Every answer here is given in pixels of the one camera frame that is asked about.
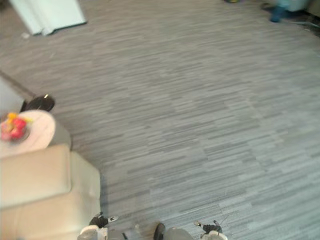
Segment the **white table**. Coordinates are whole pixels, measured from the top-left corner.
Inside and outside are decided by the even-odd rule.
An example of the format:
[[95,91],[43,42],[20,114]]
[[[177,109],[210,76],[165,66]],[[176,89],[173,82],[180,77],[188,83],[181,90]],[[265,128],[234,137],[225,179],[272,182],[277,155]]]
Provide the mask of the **white table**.
[[0,140],[0,158],[45,149],[56,144],[66,144],[71,147],[70,134],[47,111],[24,111],[19,117],[32,119],[32,122],[28,123],[29,136],[17,143]]

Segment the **sofa armrest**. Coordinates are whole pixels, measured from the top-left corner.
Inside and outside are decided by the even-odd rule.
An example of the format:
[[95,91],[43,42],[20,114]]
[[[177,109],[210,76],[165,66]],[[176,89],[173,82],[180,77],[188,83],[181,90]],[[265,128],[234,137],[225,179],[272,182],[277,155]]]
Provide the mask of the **sofa armrest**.
[[1,209],[71,190],[70,150],[65,145],[0,160]]

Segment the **person's leg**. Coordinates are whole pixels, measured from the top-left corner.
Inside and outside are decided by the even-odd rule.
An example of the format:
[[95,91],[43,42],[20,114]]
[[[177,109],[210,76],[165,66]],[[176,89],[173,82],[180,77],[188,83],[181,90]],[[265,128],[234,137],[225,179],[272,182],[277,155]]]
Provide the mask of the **person's leg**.
[[163,240],[193,240],[193,238],[186,230],[171,227],[164,233]]

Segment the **foot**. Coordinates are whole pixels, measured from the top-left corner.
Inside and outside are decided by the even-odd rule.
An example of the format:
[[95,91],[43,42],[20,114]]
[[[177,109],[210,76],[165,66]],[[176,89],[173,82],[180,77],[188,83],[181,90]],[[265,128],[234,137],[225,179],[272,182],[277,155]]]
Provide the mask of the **foot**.
[[193,224],[196,225],[197,227],[200,227],[200,228],[201,228],[201,226],[203,225],[203,224],[202,224],[201,222],[199,222],[199,221],[195,221]]
[[153,240],[163,240],[166,227],[163,223],[159,223],[154,231]]
[[108,223],[112,223],[112,222],[115,222],[119,219],[119,216],[111,216],[111,217],[108,217]]

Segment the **black object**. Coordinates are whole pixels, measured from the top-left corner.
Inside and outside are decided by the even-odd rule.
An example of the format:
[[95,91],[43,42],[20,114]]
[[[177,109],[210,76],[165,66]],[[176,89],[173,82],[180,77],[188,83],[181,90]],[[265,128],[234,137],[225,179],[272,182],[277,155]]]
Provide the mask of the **black object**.
[[46,94],[43,96],[38,96],[32,99],[26,104],[23,111],[27,110],[45,110],[49,112],[55,106],[55,100],[50,95]]
[[166,227],[163,223],[159,223],[154,231],[153,240],[163,240]]
[[205,231],[206,234],[210,233],[210,231],[216,231],[218,233],[221,233],[222,234],[222,228],[220,226],[220,224],[214,220],[213,221],[213,225],[203,225],[202,229]]
[[103,228],[105,225],[108,224],[108,218],[102,216],[103,212],[98,213],[97,215],[95,215],[89,225],[97,225],[100,229]]

